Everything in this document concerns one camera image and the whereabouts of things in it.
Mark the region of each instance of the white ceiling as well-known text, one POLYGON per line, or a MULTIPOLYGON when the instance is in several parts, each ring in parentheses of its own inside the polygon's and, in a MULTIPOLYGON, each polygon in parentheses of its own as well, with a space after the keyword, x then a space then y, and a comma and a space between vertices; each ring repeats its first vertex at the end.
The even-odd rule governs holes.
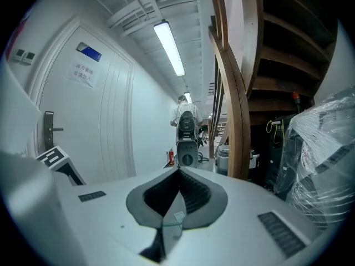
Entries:
POLYGON ((191 94, 192 101, 202 110, 204 117, 208 117, 205 108, 208 86, 211 81, 210 72, 205 74, 205 86, 203 86, 203 63, 213 63, 202 59, 202 48, 211 47, 206 38, 201 39, 201 28, 210 25, 201 24, 199 13, 199 0, 96 0, 111 13, 106 21, 109 28, 117 28, 122 35, 133 38, 137 45, 155 64, 167 83, 181 95, 186 91, 191 94), (186 75, 176 76, 173 67, 162 48, 153 25, 166 19, 171 27, 182 64, 186 75))

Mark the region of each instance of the door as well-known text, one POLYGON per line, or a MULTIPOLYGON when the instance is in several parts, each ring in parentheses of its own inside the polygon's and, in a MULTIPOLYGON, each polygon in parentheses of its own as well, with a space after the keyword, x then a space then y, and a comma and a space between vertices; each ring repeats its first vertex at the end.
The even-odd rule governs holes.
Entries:
MULTIPOLYGON (((72 159, 87 184, 128 177, 125 103, 130 64, 79 27, 58 54, 45 82, 39 109, 54 112, 54 145, 72 159), (98 61, 77 50, 84 43, 101 54, 98 61)), ((45 151, 43 121, 39 153, 45 151)))

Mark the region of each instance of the fluorescent light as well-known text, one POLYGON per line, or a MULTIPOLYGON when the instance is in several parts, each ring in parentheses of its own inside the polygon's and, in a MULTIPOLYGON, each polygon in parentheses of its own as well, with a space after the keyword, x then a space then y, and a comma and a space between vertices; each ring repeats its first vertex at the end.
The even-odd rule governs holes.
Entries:
POLYGON ((192 104, 192 100, 191 100, 190 93, 187 92, 187 93, 184 93, 184 95, 185 95, 185 97, 186 97, 186 99, 187 99, 187 102, 188 102, 189 104, 192 104))
POLYGON ((182 65, 178 48, 176 47, 173 33, 171 32, 169 23, 163 20, 161 23, 154 25, 154 31, 158 36, 168 58, 173 66, 177 76, 184 76, 185 70, 182 65))

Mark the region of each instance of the person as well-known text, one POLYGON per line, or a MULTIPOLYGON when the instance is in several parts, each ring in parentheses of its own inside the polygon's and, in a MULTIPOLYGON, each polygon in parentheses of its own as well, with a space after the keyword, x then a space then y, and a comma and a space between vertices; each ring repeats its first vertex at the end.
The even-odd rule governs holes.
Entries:
POLYGON ((197 123, 199 126, 202 124, 202 116, 201 113, 199 112, 199 109, 197 108, 196 105, 194 104, 189 104, 187 102, 187 99, 184 95, 180 95, 178 98, 179 104, 176 108, 173 109, 173 115, 171 117, 170 125, 173 127, 177 127, 180 116, 185 112, 185 111, 190 111, 194 118, 196 119, 197 123))

